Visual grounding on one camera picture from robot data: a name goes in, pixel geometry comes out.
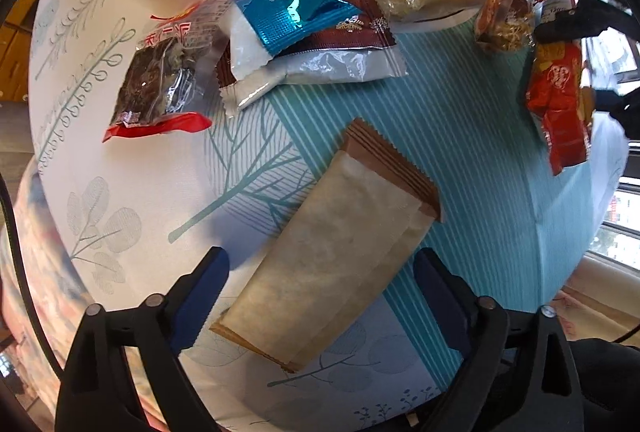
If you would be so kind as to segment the blue foil snack packet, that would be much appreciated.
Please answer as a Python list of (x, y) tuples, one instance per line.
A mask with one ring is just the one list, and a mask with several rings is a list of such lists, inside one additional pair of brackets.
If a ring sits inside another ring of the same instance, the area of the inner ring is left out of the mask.
[(231, 55), (244, 65), (265, 65), (307, 36), (358, 16), (346, 0), (236, 0), (231, 22)]

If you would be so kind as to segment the small clear nut packet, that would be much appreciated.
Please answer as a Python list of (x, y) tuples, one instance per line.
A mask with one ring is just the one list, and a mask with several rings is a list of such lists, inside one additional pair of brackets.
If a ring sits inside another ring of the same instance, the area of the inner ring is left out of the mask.
[(533, 41), (532, 0), (487, 0), (477, 15), (474, 36), (486, 53), (515, 52)]

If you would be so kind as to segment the red snack packet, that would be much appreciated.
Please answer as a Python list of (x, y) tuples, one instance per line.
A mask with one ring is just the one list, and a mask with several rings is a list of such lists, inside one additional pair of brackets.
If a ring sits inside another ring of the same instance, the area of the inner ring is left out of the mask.
[(580, 87), (581, 78), (579, 42), (536, 45), (525, 105), (540, 127), (554, 176), (588, 159), (590, 114)]

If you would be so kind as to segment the beige brown wafer packet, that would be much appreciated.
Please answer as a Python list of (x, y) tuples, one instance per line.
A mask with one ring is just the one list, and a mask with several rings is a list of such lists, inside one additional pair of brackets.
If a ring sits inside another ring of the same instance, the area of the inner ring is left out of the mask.
[(386, 289), (442, 217), (435, 183), (360, 118), (234, 303), (210, 329), (287, 372)]

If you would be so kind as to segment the dark red-edged snack packet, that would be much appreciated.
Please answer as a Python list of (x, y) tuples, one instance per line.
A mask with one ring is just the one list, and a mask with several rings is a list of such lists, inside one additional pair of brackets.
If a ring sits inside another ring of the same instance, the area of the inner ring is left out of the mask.
[(197, 133), (209, 118), (216, 67), (229, 43), (228, 11), (251, 0), (204, 0), (157, 17), (138, 42), (103, 139)]

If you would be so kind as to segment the maroon silver snack packet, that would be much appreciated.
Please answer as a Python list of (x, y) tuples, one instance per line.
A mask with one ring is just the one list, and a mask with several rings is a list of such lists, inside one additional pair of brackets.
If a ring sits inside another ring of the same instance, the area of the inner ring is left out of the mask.
[(404, 56), (375, 0), (344, 0), (359, 13), (336, 27), (293, 44), (268, 64), (240, 78), (226, 48), (216, 73), (229, 118), (278, 85), (363, 83), (407, 74)]

